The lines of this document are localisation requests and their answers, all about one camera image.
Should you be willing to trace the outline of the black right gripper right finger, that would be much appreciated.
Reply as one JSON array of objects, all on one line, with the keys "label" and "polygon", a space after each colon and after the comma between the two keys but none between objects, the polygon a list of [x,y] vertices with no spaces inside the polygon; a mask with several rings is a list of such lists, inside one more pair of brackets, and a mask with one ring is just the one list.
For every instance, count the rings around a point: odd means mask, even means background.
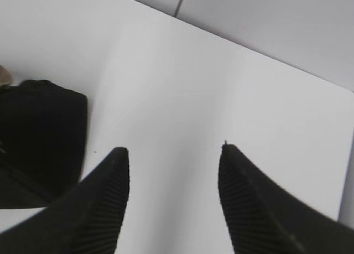
[{"label": "black right gripper right finger", "polygon": [[234,253],[353,253],[353,229],[292,196],[224,143],[218,193]]}]

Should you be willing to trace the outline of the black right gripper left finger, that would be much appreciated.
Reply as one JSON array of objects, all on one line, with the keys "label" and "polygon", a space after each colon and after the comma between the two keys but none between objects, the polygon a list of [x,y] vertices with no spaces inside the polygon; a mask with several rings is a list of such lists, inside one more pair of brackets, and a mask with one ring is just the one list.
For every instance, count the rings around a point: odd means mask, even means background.
[{"label": "black right gripper left finger", "polygon": [[115,253],[129,198],[124,147],[63,197],[1,233],[1,253]]}]

